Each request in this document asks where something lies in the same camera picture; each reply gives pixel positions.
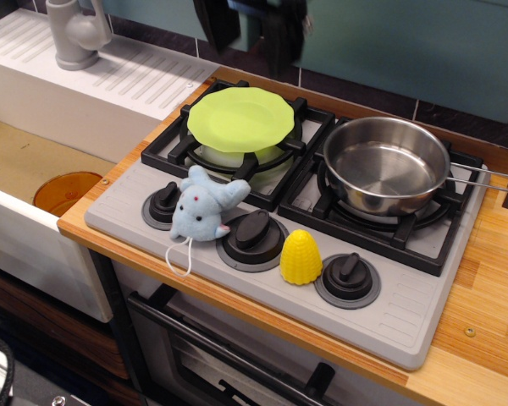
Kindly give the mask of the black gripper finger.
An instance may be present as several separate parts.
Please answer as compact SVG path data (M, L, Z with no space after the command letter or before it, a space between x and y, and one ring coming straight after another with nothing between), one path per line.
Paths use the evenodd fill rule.
M306 17L306 1L282 1L278 6L268 5L262 18L262 34L268 72L273 79L279 79L301 58Z
M221 53L240 38L239 13L226 0L194 0L193 3L207 42L215 52Z

